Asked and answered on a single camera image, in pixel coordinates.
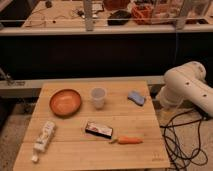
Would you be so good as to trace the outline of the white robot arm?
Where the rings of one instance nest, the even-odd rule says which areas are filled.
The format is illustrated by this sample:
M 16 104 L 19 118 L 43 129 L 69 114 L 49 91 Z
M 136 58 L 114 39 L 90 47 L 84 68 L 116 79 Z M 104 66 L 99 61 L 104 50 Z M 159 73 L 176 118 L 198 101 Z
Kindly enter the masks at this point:
M 189 100 L 210 117 L 213 117 L 213 88 L 205 83 L 206 69 L 197 61 L 191 61 L 169 69 L 164 74 L 165 85 L 157 95 L 165 109 Z

